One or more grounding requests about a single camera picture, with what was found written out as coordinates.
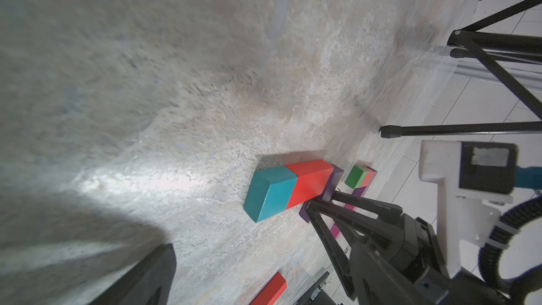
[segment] teal wooden block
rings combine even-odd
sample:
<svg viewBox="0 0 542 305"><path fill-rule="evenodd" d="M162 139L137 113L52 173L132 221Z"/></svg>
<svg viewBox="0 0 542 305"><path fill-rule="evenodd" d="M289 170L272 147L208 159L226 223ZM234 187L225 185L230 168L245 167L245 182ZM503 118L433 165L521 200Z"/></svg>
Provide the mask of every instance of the teal wooden block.
<svg viewBox="0 0 542 305"><path fill-rule="evenodd" d="M284 166L254 173L244 200L245 212L256 223L281 213L286 210L297 181L298 176Z"/></svg>

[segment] red wooden block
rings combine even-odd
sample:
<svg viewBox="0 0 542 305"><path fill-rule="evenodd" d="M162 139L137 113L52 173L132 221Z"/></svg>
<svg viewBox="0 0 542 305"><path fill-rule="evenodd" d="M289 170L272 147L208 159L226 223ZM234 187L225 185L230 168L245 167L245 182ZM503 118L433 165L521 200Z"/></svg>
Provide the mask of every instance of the red wooden block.
<svg viewBox="0 0 542 305"><path fill-rule="evenodd" d="M277 272L250 305L273 305L286 290L286 280Z"/></svg>
<svg viewBox="0 0 542 305"><path fill-rule="evenodd" d="M376 171L373 170L372 168L369 168L369 167L364 167L364 168L368 171L368 173L365 176L365 179L363 180L361 187L369 186L369 184L372 182L372 180L373 180L373 178L375 177L375 174L376 174Z"/></svg>
<svg viewBox="0 0 542 305"><path fill-rule="evenodd" d="M298 175L298 182L286 206L287 210L321 195L333 172L333 166L323 160L286 165L286 167Z"/></svg>

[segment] green block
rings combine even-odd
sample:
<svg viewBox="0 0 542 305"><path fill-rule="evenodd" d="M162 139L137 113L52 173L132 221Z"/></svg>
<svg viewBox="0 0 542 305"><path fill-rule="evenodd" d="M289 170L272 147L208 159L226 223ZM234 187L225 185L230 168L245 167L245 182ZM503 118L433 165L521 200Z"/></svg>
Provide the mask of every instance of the green block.
<svg viewBox="0 0 542 305"><path fill-rule="evenodd" d="M361 167L354 166L352 167L352 170L344 183L349 187L359 188L362 186L363 180L367 176L367 173L369 173L369 171L362 169Z"/></svg>

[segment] tripod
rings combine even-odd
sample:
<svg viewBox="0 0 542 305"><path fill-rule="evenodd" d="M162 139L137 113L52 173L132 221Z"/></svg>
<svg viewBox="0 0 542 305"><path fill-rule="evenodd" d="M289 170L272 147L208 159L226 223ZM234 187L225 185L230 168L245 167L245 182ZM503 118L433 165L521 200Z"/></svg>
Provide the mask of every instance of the tripod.
<svg viewBox="0 0 542 305"><path fill-rule="evenodd" d="M542 119L542 103L510 73L505 71L496 60L542 65L542 38L477 31L541 3L542 0L524 0L463 29L453 31L448 39L448 46L454 47L450 53L451 57L478 59L540 119ZM542 121L409 127L385 125L381 127L380 132L382 138L452 134L542 133Z"/></svg>

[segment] wooden block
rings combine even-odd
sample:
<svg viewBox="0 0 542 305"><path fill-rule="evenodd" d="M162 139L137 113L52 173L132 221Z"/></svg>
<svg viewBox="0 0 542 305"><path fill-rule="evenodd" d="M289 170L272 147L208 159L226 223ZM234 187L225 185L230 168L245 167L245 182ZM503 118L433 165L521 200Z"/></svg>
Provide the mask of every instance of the wooden block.
<svg viewBox="0 0 542 305"><path fill-rule="evenodd" d="M339 227L334 224L332 227L331 227L331 234L333 234L333 237L335 239L339 238L340 236L340 230L339 230Z"/></svg>
<svg viewBox="0 0 542 305"><path fill-rule="evenodd" d="M323 160L286 165L286 167L298 176L297 184L295 184L286 209L321 195L333 172L333 166Z"/></svg>
<svg viewBox="0 0 542 305"><path fill-rule="evenodd" d="M281 213L286 210L297 181L298 176L284 166L254 173L244 200L245 212L254 222Z"/></svg>
<svg viewBox="0 0 542 305"><path fill-rule="evenodd" d="M344 182L347 186L352 188L359 188L362 186L363 181L367 177L369 170L373 171L368 167L354 166Z"/></svg>
<svg viewBox="0 0 542 305"><path fill-rule="evenodd" d="M331 175L329 176L329 179L327 180L326 187L324 187L324 191L321 195L319 195L317 198L321 199L323 201L329 201L333 197L333 193L335 192L335 189L337 188L337 185L339 184L339 181L342 177L342 173L344 173L344 170L341 167L338 167L334 164L331 164L333 166L333 172L331 172ZM305 201L301 207L301 210L299 210L299 215L301 218L303 218L304 221L307 223L310 223L311 221L308 219L307 214L307 204L308 201Z"/></svg>
<svg viewBox="0 0 542 305"><path fill-rule="evenodd" d="M280 273L277 273L250 305L273 305L285 290L286 280Z"/></svg>
<svg viewBox="0 0 542 305"><path fill-rule="evenodd" d="M352 192L352 195L354 197L363 197L363 195L365 194L365 191L367 190L367 186L364 186L364 187L360 187L360 188L356 188L354 190L354 192Z"/></svg>
<svg viewBox="0 0 542 305"><path fill-rule="evenodd" d="M370 167L364 167L365 169L367 169L367 175L365 176L365 179L363 179L363 182L362 182L362 186L360 187L367 187L371 184L371 182L373 181L373 179L375 178L375 175L376 175L376 171L373 170L372 168Z"/></svg>

